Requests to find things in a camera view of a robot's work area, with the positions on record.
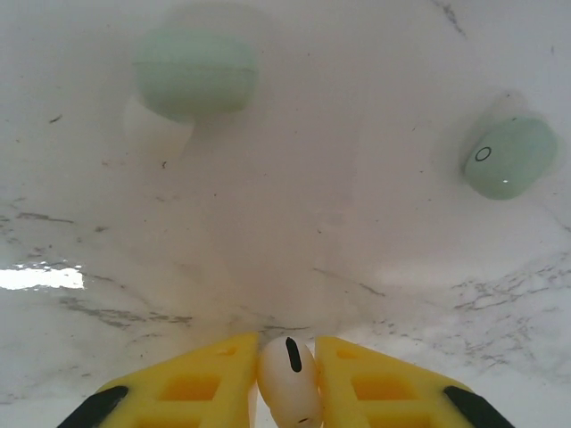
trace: white earbud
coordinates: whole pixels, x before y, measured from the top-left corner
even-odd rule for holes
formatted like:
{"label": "white earbud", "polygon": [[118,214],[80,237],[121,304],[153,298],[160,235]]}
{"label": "white earbud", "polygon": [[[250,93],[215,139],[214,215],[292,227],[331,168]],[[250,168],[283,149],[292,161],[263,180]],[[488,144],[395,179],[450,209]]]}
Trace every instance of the white earbud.
{"label": "white earbud", "polygon": [[270,342],[258,362],[261,396],[279,428],[319,428],[318,369],[310,350],[291,337]]}

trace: black rubber tip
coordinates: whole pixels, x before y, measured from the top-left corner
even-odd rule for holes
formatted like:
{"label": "black rubber tip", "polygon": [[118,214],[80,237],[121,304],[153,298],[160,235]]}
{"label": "black rubber tip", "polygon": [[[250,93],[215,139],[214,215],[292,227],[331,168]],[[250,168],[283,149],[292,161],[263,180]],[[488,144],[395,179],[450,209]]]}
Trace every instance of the black rubber tip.
{"label": "black rubber tip", "polygon": [[447,386],[444,394],[474,428],[515,428],[484,397],[474,392]]}
{"label": "black rubber tip", "polygon": [[126,386],[115,386],[88,397],[58,428],[97,428],[127,396]]}

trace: black stripe on earbud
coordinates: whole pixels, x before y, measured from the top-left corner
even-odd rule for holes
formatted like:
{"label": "black stripe on earbud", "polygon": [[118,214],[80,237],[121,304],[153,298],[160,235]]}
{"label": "black stripe on earbud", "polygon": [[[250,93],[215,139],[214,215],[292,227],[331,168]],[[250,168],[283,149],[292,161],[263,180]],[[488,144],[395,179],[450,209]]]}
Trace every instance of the black stripe on earbud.
{"label": "black stripe on earbud", "polygon": [[297,343],[291,337],[285,339],[285,347],[287,348],[287,355],[289,356],[289,365],[296,373],[302,371],[302,357],[300,350],[297,348]]}

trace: mint green earbud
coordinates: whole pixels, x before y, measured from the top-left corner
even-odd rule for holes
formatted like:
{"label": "mint green earbud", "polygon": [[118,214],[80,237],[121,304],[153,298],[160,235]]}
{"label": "mint green earbud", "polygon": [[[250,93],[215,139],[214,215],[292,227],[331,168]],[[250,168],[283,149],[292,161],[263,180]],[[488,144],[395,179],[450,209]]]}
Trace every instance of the mint green earbud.
{"label": "mint green earbud", "polygon": [[258,77],[248,45],[182,28],[147,33],[138,43],[133,66],[145,106],[179,122],[242,110]]}
{"label": "mint green earbud", "polygon": [[486,198],[512,199],[545,172],[557,150],[557,137],[542,120],[508,119],[492,128],[470,154],[466,180]]}

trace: marble surface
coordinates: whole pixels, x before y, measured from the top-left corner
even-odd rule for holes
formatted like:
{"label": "marble surface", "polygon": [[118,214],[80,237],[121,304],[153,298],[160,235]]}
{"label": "marble surface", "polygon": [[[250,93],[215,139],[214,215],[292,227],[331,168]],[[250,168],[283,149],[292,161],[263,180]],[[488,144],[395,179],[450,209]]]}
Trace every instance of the marble surface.
{"label": "marble surface", "polygon": [[[498,100],[569,140],[570,18],[560,0],[2,2],[0,427],[56,426],[113,377],[251,330],[336,334],[517,428],[567,426],[567,153],[511,202],[459,165]],[[164,21],[261,62],[252,105],[168,160],[123,132],[133,43]]]}

